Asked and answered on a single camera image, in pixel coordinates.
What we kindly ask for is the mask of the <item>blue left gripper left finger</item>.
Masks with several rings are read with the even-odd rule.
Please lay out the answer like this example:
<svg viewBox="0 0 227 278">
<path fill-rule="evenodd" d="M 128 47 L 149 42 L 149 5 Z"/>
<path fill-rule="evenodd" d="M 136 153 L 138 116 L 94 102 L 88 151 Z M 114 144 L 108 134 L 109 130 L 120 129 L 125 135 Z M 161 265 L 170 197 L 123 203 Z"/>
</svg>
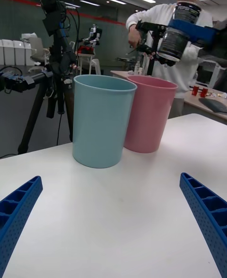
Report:
<svg viewBox="0 0 227 278">
<path fill-rule="evenodd" d="M 42 179 L 35 176 L 0 202 L 0 277 L 42 190 Z"/>
</svg>

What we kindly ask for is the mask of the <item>person's hand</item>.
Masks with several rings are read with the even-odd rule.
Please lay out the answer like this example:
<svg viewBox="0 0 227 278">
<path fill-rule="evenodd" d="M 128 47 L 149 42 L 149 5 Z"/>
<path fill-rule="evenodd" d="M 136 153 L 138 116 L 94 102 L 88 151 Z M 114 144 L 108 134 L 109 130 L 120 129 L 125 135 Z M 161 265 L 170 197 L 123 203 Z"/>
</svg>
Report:
<svg viewBox="0 0 227 278">
<path fill-rule="evenodd" d="M 128 42 L 134 49 L 136 49 L 138 44 L 141 42 L 141 36 L 139 31 L 136 29 L 135 24 L 131 25 L 129 28 Z"/>
</svg>

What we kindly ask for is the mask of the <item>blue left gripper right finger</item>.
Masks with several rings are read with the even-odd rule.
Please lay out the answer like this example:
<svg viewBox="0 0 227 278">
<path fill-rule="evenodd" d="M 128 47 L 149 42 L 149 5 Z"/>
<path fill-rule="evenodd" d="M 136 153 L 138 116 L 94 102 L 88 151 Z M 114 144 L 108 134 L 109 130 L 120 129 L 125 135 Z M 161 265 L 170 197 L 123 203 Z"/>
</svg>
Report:
<svg viewBox="0 0 227 278">
<path fill-rule="evenodd" d="M 220 272 L 227 277 L 227 202 L 196 179 L 182 173 L 180 189 Z"/>
</svg>

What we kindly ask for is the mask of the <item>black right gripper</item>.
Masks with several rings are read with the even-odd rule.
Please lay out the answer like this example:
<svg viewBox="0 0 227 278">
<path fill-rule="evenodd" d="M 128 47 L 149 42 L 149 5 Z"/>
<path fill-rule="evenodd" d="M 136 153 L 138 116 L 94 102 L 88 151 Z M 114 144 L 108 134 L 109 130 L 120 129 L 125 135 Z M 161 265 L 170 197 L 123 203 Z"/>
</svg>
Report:
<svg viewBox="0 0 227 278">
<path fill-rule="evenodd" d="M 182 32 L 192 44 L 204 47 L 206 53 L 227 52 L 227 21 L 218 21 L 211 28 L 172 19 L 167 27 Z"/>
</svg>

